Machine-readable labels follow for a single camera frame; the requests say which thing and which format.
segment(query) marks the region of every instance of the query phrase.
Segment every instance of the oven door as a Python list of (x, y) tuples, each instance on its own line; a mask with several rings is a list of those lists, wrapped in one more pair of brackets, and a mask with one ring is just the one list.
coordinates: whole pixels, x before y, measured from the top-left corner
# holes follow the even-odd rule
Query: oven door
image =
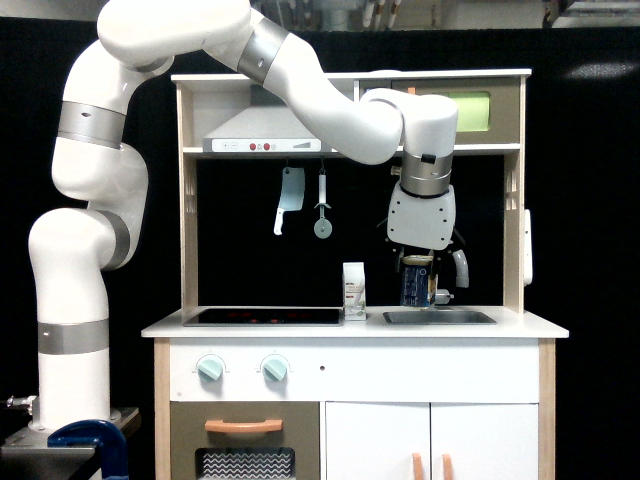
[(171, 402), (173, 480), (320, 479), (317, 402)]

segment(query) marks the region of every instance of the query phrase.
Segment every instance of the mint green knob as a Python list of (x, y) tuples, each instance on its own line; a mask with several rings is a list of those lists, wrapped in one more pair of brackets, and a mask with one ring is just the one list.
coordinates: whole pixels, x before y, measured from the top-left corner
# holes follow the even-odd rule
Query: mint green knob
[(271, 355), (262, 362), (264, 378), (272, 382), (280, 382), (287, 376), (287, 361), (280, 355)]
[(222, 360), (215, 355), (205, 355), (198, 362), (198, 373), (206, 382), (215, 382), (220, 378), (223, 370)]

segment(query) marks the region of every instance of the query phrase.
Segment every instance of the orange handle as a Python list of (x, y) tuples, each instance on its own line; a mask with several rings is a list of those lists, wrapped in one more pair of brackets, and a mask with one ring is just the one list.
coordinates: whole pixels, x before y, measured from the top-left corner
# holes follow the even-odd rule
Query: orange handle
[(422, 457), (419, 453), (413, 454), (413, 478), (422, 480)]
[(260, 423), (225, 423), (224, 420), (207, 420), (207, 432), (216, 433), (262, 433), (282, 430), (282, 420), (265, 420)]
[(451, 464), (451, 455), (445, 453), (442, 455), (442, 463), (444, 464), (444, 480), (453, 480), (453, 465)]

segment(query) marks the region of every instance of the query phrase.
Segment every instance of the oven window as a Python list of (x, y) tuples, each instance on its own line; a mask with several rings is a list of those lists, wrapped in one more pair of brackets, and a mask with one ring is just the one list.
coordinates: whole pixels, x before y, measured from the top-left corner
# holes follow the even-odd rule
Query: oven window
[(198, 479), (292, 479), (295, 478), (295, 452), (287, 447), (199, 448), (196, 474)]

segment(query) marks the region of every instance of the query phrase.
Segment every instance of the cabinet door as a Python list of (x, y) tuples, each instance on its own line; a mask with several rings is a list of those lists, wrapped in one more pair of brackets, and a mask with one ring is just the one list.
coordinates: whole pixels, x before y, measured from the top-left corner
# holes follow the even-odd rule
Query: cabinet door
[(429, 478), (429, 404), (326, 404), (327, 480)]
[(433, 480), (537, 480), (537, 405), (431, 405)]

